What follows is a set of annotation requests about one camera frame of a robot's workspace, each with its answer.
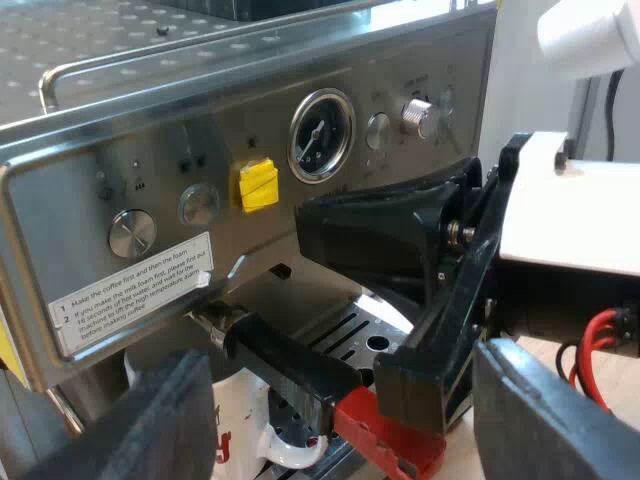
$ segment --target metal rail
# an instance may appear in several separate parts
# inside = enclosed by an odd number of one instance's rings
[[[87,60],[80,60],[78,62],[58,65],[57,67],[44,72],[44,74],[40,78],[40,81],[38,82],[40,103],[45,114],[57,109],[59,105],[55,93],[55,84],[59,79],[74,73],[102,68],[120,62],[136,60],[146,56],[165,53],[172,50],[202,45],[214,40],[221,40],[237,35],[244,35],[248,33],[259,32],[261,30],[283,27],[293,22],[313,20],[315,18],[321,18],[338,13],[370,8],[384,3],[391,3],[393,1],[397,0],[355,0],[340,5],[318,8],[315,10],[308,10],[306,12],[285,15],[265,21],[259,21],[236,28],[230,28],[229,30],[220,32],[211,32],[197,37],[184,38],[173,42],[150,45],[148,47],[137,48],[135,50],[128,50],[125,52],[103,55],[101,57],[89,58]]]

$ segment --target control knob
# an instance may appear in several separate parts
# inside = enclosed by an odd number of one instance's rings
[[[432,103],[414,98],[402,109],[402,126],[406,133],[427,139],[438,130],[441,111]]]
[[[206,227],[219,212],[220,197],[211,185],[191,185],[180,197],[178,215],[183,225]]]
[[[109,230],[111,251],[122,258],[137,258],[156,239],[156,222],[144,210],[125,210],[116,215]]]

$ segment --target drip tray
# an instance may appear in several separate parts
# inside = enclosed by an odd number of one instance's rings
[[[338,314],[323,319],[298,341],[316,351],[339,358],[360,370],[364,384],[375,390],[373,359],[380,351],[393,352],[406,333],[384,320],[351,304]],[[287,443],[304,447],[316,435],[295,410],[273,390],[269,392],[269,415],[276,432]],[[347,479],[360,469],[365,460],[335,432],[330,435],[325,456],[305,470],[288,470],[270,464],[256,480],[320,480]]]

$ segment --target black handle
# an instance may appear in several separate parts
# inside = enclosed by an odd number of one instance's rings
[[[256,313],[243,315],[227,332],[229,357],[267,382],[313,430],[333,429],[333,408],[362,385],[360,373],[278,332]]]

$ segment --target warning label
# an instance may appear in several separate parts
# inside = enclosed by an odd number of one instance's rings
[[[209,233],[154,255],[49,304],[65,356],[197,288],[213,270]]]

